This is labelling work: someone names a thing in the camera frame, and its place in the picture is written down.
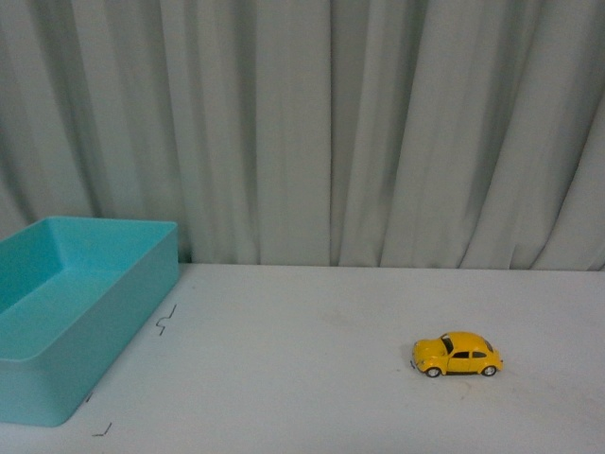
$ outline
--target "yellow toy car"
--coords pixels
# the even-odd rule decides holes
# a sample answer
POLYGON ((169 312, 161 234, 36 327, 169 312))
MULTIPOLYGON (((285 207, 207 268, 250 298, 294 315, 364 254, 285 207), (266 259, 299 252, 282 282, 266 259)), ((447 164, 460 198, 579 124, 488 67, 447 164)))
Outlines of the yellow toy car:
POLYGON ((504 367, 500 353, 473 333, 445 333, 433 340, 414 344, 412 367, 434 378, 441 374, 483 374, 492 376, 504 367))

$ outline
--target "car door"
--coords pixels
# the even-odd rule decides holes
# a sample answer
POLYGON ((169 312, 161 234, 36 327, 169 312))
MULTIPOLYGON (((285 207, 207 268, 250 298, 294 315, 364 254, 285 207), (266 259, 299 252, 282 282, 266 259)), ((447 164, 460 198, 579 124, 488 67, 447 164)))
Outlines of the car door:
POLYGON ((469 372, 469 352, 452 352, 447 363, 447 372, 469 372))

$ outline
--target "car window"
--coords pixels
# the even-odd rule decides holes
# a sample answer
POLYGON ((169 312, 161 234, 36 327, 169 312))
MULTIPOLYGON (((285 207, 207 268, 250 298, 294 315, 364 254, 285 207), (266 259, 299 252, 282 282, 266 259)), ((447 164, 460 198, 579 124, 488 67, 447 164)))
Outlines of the car window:
POLYGON ((450 353, 452 353, 452 350, 454 350, 454 344, 452 343, 450 337, 447 334, 444 334, 443 336, 441 336, 441 341, 445 345, 445 350, 447 350, 447 354, 449 355, 450 353))
POLYGON ((484 339, 484 341, 485 341, 485 344, 488 346, 488 350, 490 350, 493 353, 492 345, 489 342, 487 342, 485 339, 484 339))

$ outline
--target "black mark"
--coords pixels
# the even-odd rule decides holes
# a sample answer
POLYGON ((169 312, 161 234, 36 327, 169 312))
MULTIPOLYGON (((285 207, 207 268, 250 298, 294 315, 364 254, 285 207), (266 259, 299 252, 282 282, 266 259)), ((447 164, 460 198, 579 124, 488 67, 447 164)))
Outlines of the black mark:
POLYGON ((162 320, 168 320, 172 318, 172 314, 174 314, 175 309, 177 308, 177 305, 174 305, 174 307, 172 308, 172 310, 170 311, 170 315, 168 317, 161 317, 160 320, 158 320, 158 322, 155 323, 155 325, 158 328, 162 328, 162 331, 160 331, 160 336, 164 333, 164 330, 166 329, 166 327, 163 324, 160 324, 160 322, 162 320))
POLYGON ((93 436, 94 437, 104 437, 105 435, 107 435, 107 432, 110 431, 110 428, 112 428, 112 424, 113 423, 110 423, 103 433, 95 433, 93 436))

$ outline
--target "car wheel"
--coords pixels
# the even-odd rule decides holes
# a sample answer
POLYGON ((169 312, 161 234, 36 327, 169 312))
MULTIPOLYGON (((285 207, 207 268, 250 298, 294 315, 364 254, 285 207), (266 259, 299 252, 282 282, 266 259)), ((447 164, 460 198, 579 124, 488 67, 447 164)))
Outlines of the car wheel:
POLYGON ((483 371, 481 371, 481 374, 483 374, 484 376, 492 376, 495 374, 496 370, 497 369, 495 368, 495 366, 488 366, 483 369, 483 371))
POLYGON ((425 374, 431 378, 436 378, 441 375, 441 369, 439 367, 431 367, 430 369, 426 370, 425 374))

